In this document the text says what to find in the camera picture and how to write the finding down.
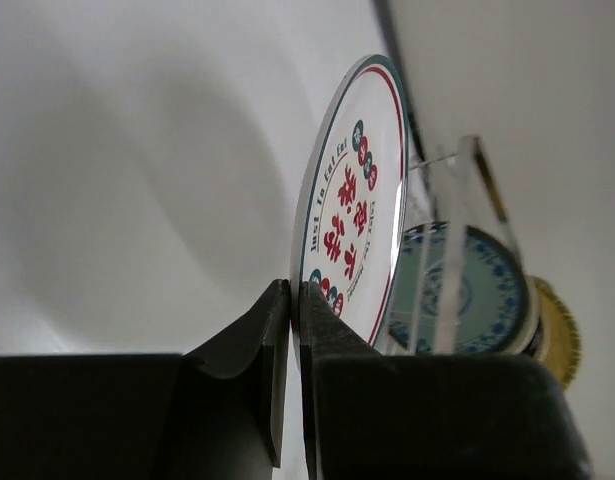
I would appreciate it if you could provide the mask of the bamboo pattern round plate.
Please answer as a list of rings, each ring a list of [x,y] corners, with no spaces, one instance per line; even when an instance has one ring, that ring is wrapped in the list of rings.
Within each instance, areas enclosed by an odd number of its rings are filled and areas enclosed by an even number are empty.
[[[524,354],[545,366],[564,390],[575,380],[582,360],[581,335],[576,319],[554,287],[531,276],[540,300],[539,323]]]

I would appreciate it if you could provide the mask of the white plate with red characters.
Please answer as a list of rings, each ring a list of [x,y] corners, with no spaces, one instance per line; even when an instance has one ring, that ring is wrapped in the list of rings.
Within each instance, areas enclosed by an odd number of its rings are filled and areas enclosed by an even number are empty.
[[[385,55],[345,74],[317,132],[296,207],[290,285],[319,286],[333,311],[375,344],[386,317],[404,225],[406,98]]]

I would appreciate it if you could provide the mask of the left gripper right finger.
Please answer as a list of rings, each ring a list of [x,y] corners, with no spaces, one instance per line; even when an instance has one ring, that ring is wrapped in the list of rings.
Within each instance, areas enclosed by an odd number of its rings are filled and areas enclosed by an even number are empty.
[[[312,479],[589,479],[560,385],[523,355],[388,356],[299,293],[303,432]]]

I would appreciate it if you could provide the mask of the cream plate with black patch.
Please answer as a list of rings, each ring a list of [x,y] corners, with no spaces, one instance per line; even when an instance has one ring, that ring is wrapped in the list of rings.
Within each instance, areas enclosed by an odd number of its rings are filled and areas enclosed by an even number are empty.
[[[527,276],[527,281],[530,294],[530,308],[527,317],[527,325],[529,326],[530,336],[524,349],[522,350],[522,354],[535,357],[541,347],[544,334],[541,323],[541,302],[535,281],[530,276]]]

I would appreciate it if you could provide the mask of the blue green patterned plate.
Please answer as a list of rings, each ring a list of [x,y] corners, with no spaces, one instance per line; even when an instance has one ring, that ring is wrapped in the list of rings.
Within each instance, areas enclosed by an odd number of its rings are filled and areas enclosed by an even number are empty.
[[[406,348],[414,305],[419,305],[418,354],[429,353],[433,345],[448,228],[444,222],[431,224],[425,276],[419,284],[423,233],[424,227],[419,225],[404,234],[389,314],[389,334]],[[476,227],[467,228],[464,253],[456,351],[463,354],[502,352],[527,317],[527,281],[509,250]]]

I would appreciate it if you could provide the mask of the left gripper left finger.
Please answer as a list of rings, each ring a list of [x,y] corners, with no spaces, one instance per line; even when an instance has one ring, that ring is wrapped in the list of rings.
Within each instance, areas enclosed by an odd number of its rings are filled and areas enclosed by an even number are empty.
[[[0,479],[268,479],[280,464],[290,292],[187,354],[0,357]]]

